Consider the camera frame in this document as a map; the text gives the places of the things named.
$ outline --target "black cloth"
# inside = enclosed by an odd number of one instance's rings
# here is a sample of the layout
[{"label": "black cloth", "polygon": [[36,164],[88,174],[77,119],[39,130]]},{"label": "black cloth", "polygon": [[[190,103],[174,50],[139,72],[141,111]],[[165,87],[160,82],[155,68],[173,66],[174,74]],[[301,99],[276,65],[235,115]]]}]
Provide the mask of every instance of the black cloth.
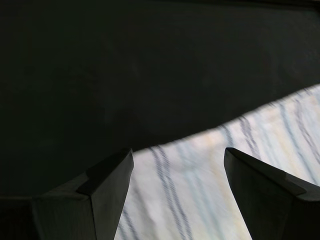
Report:
[{"label": "black cloth", "polygon": [[320,80],[314,8],[15,0],[0,32],[1,193],[44,191]]}]

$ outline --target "dark fabric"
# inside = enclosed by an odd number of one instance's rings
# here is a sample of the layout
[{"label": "dark fabric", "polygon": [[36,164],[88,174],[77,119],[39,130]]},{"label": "dark fabric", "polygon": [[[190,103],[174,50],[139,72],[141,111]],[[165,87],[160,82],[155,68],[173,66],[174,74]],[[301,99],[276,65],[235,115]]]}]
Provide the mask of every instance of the dark fabric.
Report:
[{"label": "dark fabric", "polygon": [[52,187],[320,79],[311,8],[17,1],[0,7],[1,192]]}]

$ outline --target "striped fabric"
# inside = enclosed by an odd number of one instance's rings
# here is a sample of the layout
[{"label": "striped fabric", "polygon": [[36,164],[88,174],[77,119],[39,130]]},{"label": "striped fabric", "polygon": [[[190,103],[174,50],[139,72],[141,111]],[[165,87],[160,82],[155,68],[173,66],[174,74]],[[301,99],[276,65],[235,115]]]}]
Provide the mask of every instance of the striped fabric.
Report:
[{"label": "striped fabric", "polygon": [[320,85],[215,129],[134,154],[116,240],[250,240],[226,147],[320,185]]}]

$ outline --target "blue stripe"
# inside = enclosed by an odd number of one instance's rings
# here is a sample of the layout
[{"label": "blue stripe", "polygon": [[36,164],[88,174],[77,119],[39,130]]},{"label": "blue stripe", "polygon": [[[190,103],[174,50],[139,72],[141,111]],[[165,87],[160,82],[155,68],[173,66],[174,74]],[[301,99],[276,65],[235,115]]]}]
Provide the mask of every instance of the blue stripe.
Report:
[{"label": "blue stripe", "polygon": [[249,140],[249,137],[248,137],[248,134],[247,134],[247,129],[246,129],[246,126],[245,126],[245,122],[243,121],[242,117],[240,117],[239,120],[240,120],[240,128],[241,128],[241,131],[242,131],[242,133],[244,135],[245,141],[248,144],[252,154],[254,154],[255,150],[254,150],[254,147],[251,144],[251,141]]},{"label": "blue stripe", "polygon": [[254,136],[252,135],[252,129],[251,129],[251,125],[250,125],[250,122],[249,120],[244,116],[243,117],[243,120],[245,122],[245,125],[246,125],[246,129],[247,129],[247,133],[248,133],[248,136],[249,136],[249,139],[251,140],[251,143],[253,145],[253,149],[254,149],[254,154],[256,155],[256,158],[261,160],[261,155],[260,155],[260,151],[259,151],[259,147],[255,141],[255,138]]},{"label": "blue stripe", "polygon": [[260,160],[261,157],[260,157],[259,148],[257,146],[256,141],[254,140],[254,138],[252,136],[251,127],[250,127],[250,123],[249,123],[248,119],[246,119],[244,116],[242,116],[239,118],[239,120],[240,120],[241,131],[243,132],[243,134],[245,136],[245,140],[246,140],[247,144],[249,145],[249,148],[252,152],[252,155],[256,159]]},{"label": "blue stripe", "polygon": [[171,199],[171,195],[170,195],[170,191],[169,191],[169,188],[168,188],[168,184],[166,182],[166,179],[164,178],[164,172],[163,172],[163,167],[162,167],[162,163],[158,157],[158,154],[156,153],[156,151],[153,149],[153,148],[149,148],[150,151],[152,152],[152,155],[153,155],[153,158],[155,160],[155,165],[156,165],[156,172],[161,180],[161,183],[162,183],[162,187],[164,189],[164,193],[165,193],[165,197],[166,197],[166,201],[169,205],[169,208],[172,212],[172,215],[173,215],[173,218],[174,218],[174,221],[175,221],[175,224],[178,228],[178,231],[179,231],[179,234],[181,236],[181,238],[183,240],[186,239],[184,233],[183,233],[183,230],[182,230],[182,226],[181,226],[181,223],[180,223],[180,220],[178,218],[178,215],[176,213],[176,209],[174,207],[174,203]]},{"label": "blue stripe", "polygon": [[[192,157],[192,159],[196,159],[196,156],[194,154],[193,151],[191,151],[192,146],[190,146],[190,144],[188,144],[188,142],[185,142],[184,148],[189,152],[189,155]],[[223,235],[223,233],[221,232],[221,228],[220,228],[220,224],[215,216],[215,213],[213,211],[212,208],[212,204],[210,203],[208,196],[206,194],[206,191],[204,190],[204,187],[202,185],[202,181],[200,180],[200,178],[198,177],[197,174],[195,174],[195,179],[196,179],[196,184],[198,187],[198,190],[200,192],[200,195],[202,196],[202,201],[204,202],[204,204],[206,205],[206,209],[208,210],[208,213],[211,217],[211,220],[213,222],[213,224],[216,227],[216,230],[220,236],[220,239],[224,240],[225,236]]]},{"label": "blue stripe", "polygon": [[229,131],[228,127],[225,125],[222,125],[222,128],[225,131],[225,135],[226,135],[226,140],[227,140],[227,146],[228,147],[233,147],[234,146],[234,139],[232,137],[231,132]]},{"label": "blue stripe", "polygon": [[312,173],[310,167],[308,166],[304,156],[302,155],[302,152],[301,152],[301,149],[295,139],[295,136],[290,128],[290,124],[289,124],[289,120],[288,120],[288,117],[287,117],[287,112],[286,112],[286,109],[285,107],[279,103],[279,106],[280,106],[280,113],[281,113],[281,116],[282,116],[282,120],[283,120],[283,123],[284,123],[284,126],[285,126],[285,129],[286,129],[286,132],[288,133],[289,135],[289,138],[291,139],[291,143],[293,144],[293,148],[296,152],[296,154],[298,155],[299,159],[301,160],[301,162],[304,164],[305,168],[307,169],[308,173],[309,173],[309,176],[312,178],[313,180],[313,183],[317,184],[317,181],[316,181],[316,178],[314,176],[314,174]]},{"label": "blue stripe", "polygon": [[127,240],[127,235],[124,231],[124,227],[122,226],[122,223],[119,221],[119,224],[118,224],[118,230],[119,230],[119,233],[120,233],[120,236],[121,236],[121,239],[122,240]]},{"label": "blue stripe", "polygon": [[161,146],[158,146],[158,149],[159,149],[159,151],[160,151],[160,153],[162,155],[162,158],[164,160],[164,169],[166,170],[165,176],[168,179],[170,190],[171,190],[171,193],[173,195],[173,199],[175,201],[175,205],[177,206],[177,208],[179,210],[179,213],[180,213],[180,215],[181,215],[181,217],[182,217],[182,219],[184,221],[184,225],[185,225],[185,228],[186,228],[187,235],[188,235],[189,239],[192,240],[193,237],[192,237],[191,228],[189,226],[188,218],[187,218],[187,216],[185,214],[185,211],[182,209],[182,206],[181,206],[181,203],[180,203],[177,191],[176,191],[175,183],[174,183],[174,181],[172,180],[172,178],[170,176],[170,162],[169,162],[169,159],[168,159],[164,149]]},{"label": "blue stripe", "polygon": [[302,136],[304,138],[304,140],[307,142],[308,146],[310,147],[316,161],[320,164],[320,155],[318,153],[318,150],[317,150],[317,146],[316,144],[314,143],[313,139],[311,138],[310,134],[308,133],[305,125],[304,125],[304,122],[302,120],[302,116],[301,116],[301,103],[299,101],[295,101],[295,104],[296,104],[296,111],[295,111],[295,116],[296,116],[296,122],[298,123],[298,127],[302,133]]},{"label": "blue stripe", "polygon": [[124,218],[126,220],[126,223],[129,226],[129,229],[130,229],[130,231],[131,231],[131,233],[133,235],[134,240],[139,240],[138,234],[137,234],[136,229],[135,229],[135,227],[134,227],[134,225],[133,225],[133,223],[131,221],[131,218],[130,218],[128,212],[127,212],[126,206],[123,207],[122,213],[123,213],[123,216],[124,216]]},{"label": "blue stripe", "polygon": [[213,235],[214,235],[213,234],[213,228],[209,224],[209,221],[208,221],[208,219],[206,217],[203,205],[199,202],[199,197],[198,197],[198,194],[197,194],[197,190],[196,190],[195,186],[192,183],[192,178],[193,178],[192,175],[195,174],[195,171],[188,169],[187,157],[184,155],[183,150],[179,146],[179,144],[176,144],[175,147],[176,147],[176,149],[177,149],[177,151],[178,151],[178,153],[180,155],[180,159],[182,160],[184,167],[186,168],[183,171],[183,176],[186,179],[186,182],[187,182],[187,184],[189,186],[189,189],[191,191],[192,199],[193,199],[193,201],[195,203],[197,211],[198,211],[198,213],[199,213],[199,215],[201,217],[202,222],[205,225],[205,228],[206,228],[210,238],[213,240]]}]

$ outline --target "white striped cloth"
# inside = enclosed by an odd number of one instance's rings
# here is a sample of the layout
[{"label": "white striped cloth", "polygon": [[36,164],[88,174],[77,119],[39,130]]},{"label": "white striped cloth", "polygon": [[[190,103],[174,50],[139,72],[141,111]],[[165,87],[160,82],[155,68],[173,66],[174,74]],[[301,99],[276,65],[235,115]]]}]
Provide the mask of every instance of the white striped cloth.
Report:
[{"label": "white striped cloth", "polygon": [[234,147],[320,185],[320,85],[217,128],[134,153],[116,240],[250,240],[230,190]]}]

